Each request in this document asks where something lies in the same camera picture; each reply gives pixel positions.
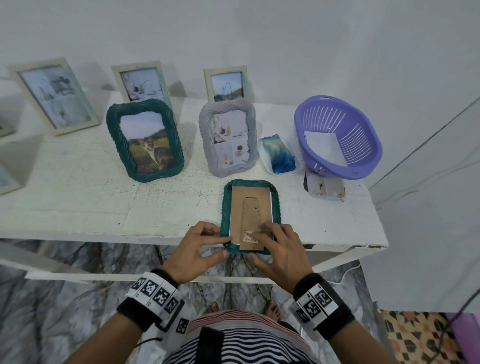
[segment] hand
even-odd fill
[[[252,233],[251,237],[262,243],[272,255],[273,262],[268,264],[256,254],[250,253],[253,264],[272,281],[289,293],[305,276],[313,273],[305,248],[299,235],[290,225],[278,225],[268,222],[265,226],[275,235],[277,241],[265,234]]]
[[[228,252],[222,250],[210,256],[202,257],[200,248],[203,245],[223,244],[232,240],[229,236],[213,236],[218,233],[220,233],[220,228],[217,225],[199,221],[196,225],[190,227],[177,249],[163,264],[162,269],[178,285],[197,278],[207,269],[220,263],[228,256]]]

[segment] white table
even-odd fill
[[[109,105],[122,102],[118,92],[87,95],[103,118]],[[185,167],[177,176],[150,183],[127,176],[105,120],[97,127],[53,137],[26,103],[18,132],[0,139],[0,160],[17,169],[12,171],[17,175],[28,176],[22,189],[0,196],[0,238],[177,245],[199,220],[220,224],[223,187],[242,178],[267,180],[277,188],[282,222],[291,224],[303,243],[309,244],[315,271],[388,246],[362,180],[345,181],[345,201],[332,202],[308,195],[303,188],[304,170],[275,176],[260,160],[249,171],[217,178],[208,172],[198,129],[198,114],[206,100],[173,97],[172,103]],[[255,104],[255,109],[258,136],[278,133],[299,148],[293,124],[295,106]],[[12,147],[31,149],[35,155],[8,153]],[[30,160],[29,171],[22,170],[28,164],[25,158]],[[30,278],[78,281],[75,274],[82,273],[5,243],[0,246],[0,264],[25,269]],[[129,276],[90,274],[81,279],[135,278]],[[243,277],[202,279],[246,281]],[[261,278],[248,282],[265,283]]]

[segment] white wall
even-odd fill
[[[160,60],[173,96],[206,98],[203,68],[248,65],[257,102],[331,94],[384,145],[377,182],[480,95],[478,0],[15,0],[0,64],[65,56],[84,87],[110,65]],[[0,78],[6,77],[0,68]]]
[[[479,186],[480,100],[371,189],[390,247],[361,262],[380,308],[457,312],[480,287]]]

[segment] blue soap bar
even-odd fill
[[[262,143],[270,155],[274,173],[285,173],[295,170],[295,157],[283,144],[278,134],[262,138]]]

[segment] green twisted frame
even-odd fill
[[[249,180],[231,180],[223,188],[223,201],[222,201],[222,223],[220,225],[220,236],[229,236],[230,235],[230,211],[232,206],[232,187],[233,186],[244,186],[244,187],[268,187],[272,193],[272,215],[273,222],[277,224],[282,223],[282,217],[280,214],[280,201],[278,199],[278,192],[270,182],[268,181],[249,181]],[[252,250],[241,250],[240,246],[237,244],[227,243],[224,244],[225,248],[229,253],[232,254],[241,254],[241,253],[259,253],[270,255],[270,252],[267,248],[264,248],[263,251],[252,251]]]
[[[175,166],[168,170],[159,170],[154,173],[138,173],[137,163],[128,149],[128,140],[120,129],[120,118],[124,115],[136,115],[144,111],[153,111],[162,115],[162,122],[167,131],[170,149],[173,154]],[[149,99],[127,104],[113,104],[107,111],[107,127],[112,139],[117,146],[120,159],[125,165],[128,175],[138,182],[150,182],[159,178],[172,177],[179,174],[183,169],[185,160],[180,144],[177,126],[173,119],[172,110],[165,102],[157,99]]]

